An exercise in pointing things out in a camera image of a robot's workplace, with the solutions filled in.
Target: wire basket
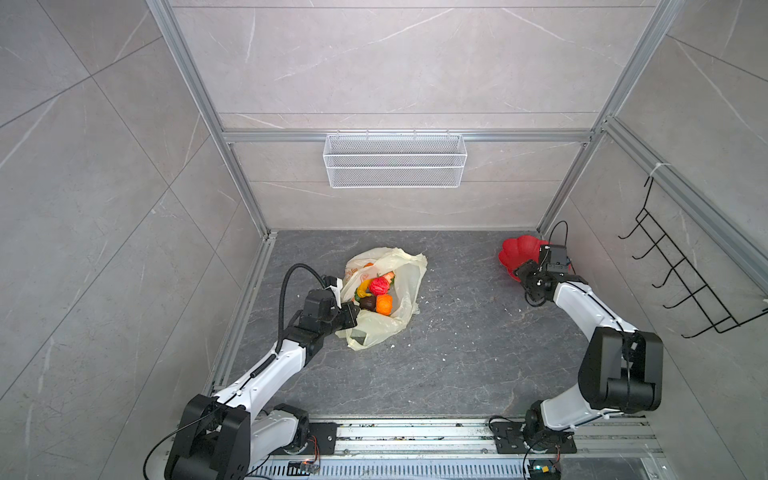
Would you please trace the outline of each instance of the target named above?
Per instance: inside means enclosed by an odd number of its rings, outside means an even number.
[[[333,188],[458,187],[467,149],[460,134],[332,134],[323,160]]]

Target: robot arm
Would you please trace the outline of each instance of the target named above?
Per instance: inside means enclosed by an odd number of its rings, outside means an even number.
[[[554,302],[590,340],[578,383],[529,410],[530,438],[572,430],[611,413],[655,410],[661,402],[661,339],[614,313],[569,265],[564,246],[543,245],[538,263],[529,260],[515,271],[527,298],[539,306]]]
[[[323,347],[326,336],[357,326],[359,307],[342,304],[342,281],[325,277],[325,289],[310,290],[304,309],[294,314],[284,334],[248,372],[213,397],[198,395],[184,409],[165,468],[167,480],[241,479],[251,459],[284,448],[301,452],[307,442],[309,415],[278,405],[257,420],[277,390]]]

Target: black mounting plate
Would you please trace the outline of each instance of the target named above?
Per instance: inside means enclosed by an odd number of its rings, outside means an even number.
[[[320,450],[321,455],[333,455],[336,451],[336,430],[339,428],[338,423],[315,423],[310,422],[310,432],[308,436],[314,435],[317,439],[317,447]],[[312,442],[307,442],[307,448],[305,448],[300,454],[312,453]],[[284,449],[277,449],[270,455],[289,455]]]
[[[525,422],[504,422],[501,420],[491,422],[491,432],[493,433],[494,442],[496,442],[497,453],[528,453],[528,446],[525,444],[523,438],[523,425]],[[531,453],[557,453],[556,447],[548,449],[546,452],[538,450]],[[560,445],[560,453],[576,453],[576,444],[574,443],[573,436],[569,439],[565,439],[565,442]]]

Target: translucent plastic bag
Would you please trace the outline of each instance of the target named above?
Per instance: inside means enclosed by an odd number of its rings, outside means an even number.
[[[408,255],[399,248],[374,248],[352,258],[344,270],[341,301],[353,300],[355,290],[364,280],[395,272],[394,285],[389,289],[392,313],[386,316],[361,310],[357,316],[357,327],[341,330],[336,335],[346,339],[349,348],[363,350],[402,332],[411,316],[419,312],[416,299],[426,271],[427,257],[423,254]]]

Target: black wire rack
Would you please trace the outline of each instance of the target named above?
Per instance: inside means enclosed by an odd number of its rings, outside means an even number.
[[[654,179],[652,177],[648,177],[648,179],[645,180],[645,184],[643,184],[643,187],[648,186],[648,190],[647,190],[647,192],[645,194],[645,201],[643,202],[643,207],[641,208],[640,212],[634,218],[634,221],[635,221],[635,223],[637,223],[637,225],[634,226],[632,231],[626,237],[622,237],[621,235],[619,235],[618,237],[621,238],[622,240],[626,240],[633,233],[635,233],[638,229],[642,230],[643,233],[645,233],[645,235],[648,237],[648,239],[652,242],[652,245],[650,246],[650,248],[645,253],[643,253],[639,257],[636,257],[635,255],[633,255],[632,258],[634,258],[635,260],[641,260],[641,259],[645,258],[646,255],[648,255],[650,252],[656,250],[658,253],[661,254],[661,256],[664,258],[664,260],[667,262],[667,265],[669,266],[670,269],[667,272],[667,275],[664,277],[664,281],[661,282],[661,285],[656,285],[655,283],[651,284],[651,285],[653,285],[654,288],[661,288],[662,286],[664,286],[667,283],[667,280],[670,279],[670,276],[672,275],[672,273],[674,273],[677,276],[677,278],[680,280],[680,282],[683,284],[683,287],[688,292],[688,295],[685,296],[679,302],[675,303],[674,305],[671,305],[671,306],[663,305],[663,307],[665,309],[673,309],[674,307],[679,306],[681,303],[685,302],[686,300],[691,299],[691,300],[693,300],[696,303],[696,305],[699,307],[699,310],[701,310],[701,312],[707,318],[707,321],[710,324],[707,328],[701,330],[698,333],[694,333],[693,335],[682,335],[682,337],[686,338],[686,339],[692,339],[695,336],[699,336],[702,333],[704,333],[704,332],[706,332],[708,330],[711,330],[711,329],[714,329],[718,333],[725,333],[725,332],[727,332],[729,330],[737,328],[738,326],[742,326],[742,325],[744,325],[746,323],[749,323],[752,320],[758,319],[761,316],[768,315],[768,308],[764,308],[761,313],[758,313],[757,315],[755,315],[755,316],[753,316],[753,317],[751,317],[749,319],[743,320],[743,321],[739,321],[739,320],[737,320],[733,316],[733,314],[723,304],[723,301],[720,300],[720,298],[717,296],[717,294],[714,292],[714,290],[712,290],[712,287],[710,286],[710,284],[707,283],[707,281],[704,279],[703,276],[701,276],[701,273],[699,273],[699,270],[690,262],[690,260],[688,260],[688,257],[677,246],[677,243],[675,243],[674,240],[672,240],[672,237],[670,237],[667,234],[667,231],[664,228],[662,228],[662,226],[656,221],[654,216],[651,215],[651,213],[648,211],[648,209],[647,209],[648,197],[650,196],[650,189],[653,187],[653,185],[654,185]],[[658,237],[656,240],[654,240],[653,236],[648,232],[646,227],[643,225],[644,222],[648,223],[649,226],[650,225],[655,225],[655,228],[658,229],[661,232],[661,236]],[[670,256],[667,255],[666,253],[664,253],[664,251],[659,247],[659,243],[662,240],[664,240],[665,238],[674,247],[673,252],[676,250],[680,254],[681,258],[680,258],[679,261],[677,261],[675,263],[672,263],[672,261],[670,260]],[[691,289],[691,287],[688,285],[688,283],[683,278],[683,275],[681,275],[680,271],[678,271],[679,268],[682,268],[684,266],[689,267],[695,273],[695,275],[699,278],[699,280],[701,280],[701,283],[703,284],[702,286],[696,288],[695,290]],[[726,316],[724,318],[722,318],[721,320],[718,320],[718,321],[713,321],[712,320],[712,316],[707,312],[707,310],[701,304],[699,299],[696,298],[696,295],[698,293],[702,293],[702,292],[710,293],[712,295],[712,297],[720,304],[720,306],[723,308],[723,310],[725,311],[725,314],[726,314]],[[732,320],[733,324],[729,323],[727,325],[723,325],[723,323],[725,323],[728,320]]]

